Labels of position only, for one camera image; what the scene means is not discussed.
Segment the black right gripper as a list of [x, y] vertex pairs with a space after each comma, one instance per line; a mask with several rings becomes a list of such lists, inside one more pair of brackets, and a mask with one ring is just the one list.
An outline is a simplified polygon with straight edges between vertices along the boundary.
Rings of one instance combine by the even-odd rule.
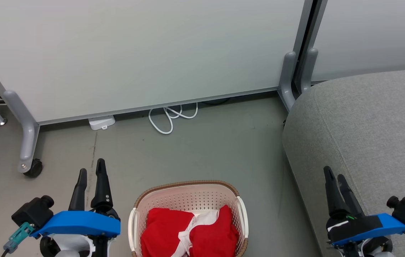
[[326, 224], [329, 246], [340, 257], [393, 257], [395, 219], [386, 213], [365, 216], [343, 174], [336, 179], [330, 166], [323, 171], [330, 216]]

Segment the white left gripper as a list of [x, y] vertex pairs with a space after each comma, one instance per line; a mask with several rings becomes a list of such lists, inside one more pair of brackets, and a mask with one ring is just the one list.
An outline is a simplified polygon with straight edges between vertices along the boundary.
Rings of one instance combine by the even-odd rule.
[[[113, 208], [109, 177], [104, 159], [98, 159], [95, 169], [97, 181], [95, 195], [90, 202], [91, 211], [102, 215], [118, 215]], [[85, 210], [87, 170], [80, 169], [70, 200], [69, 211]], [[39, 249], [43, 257], [109, 257], [111, 244], [116, 238], [104, 236], [51, 234], [41, 238]]]

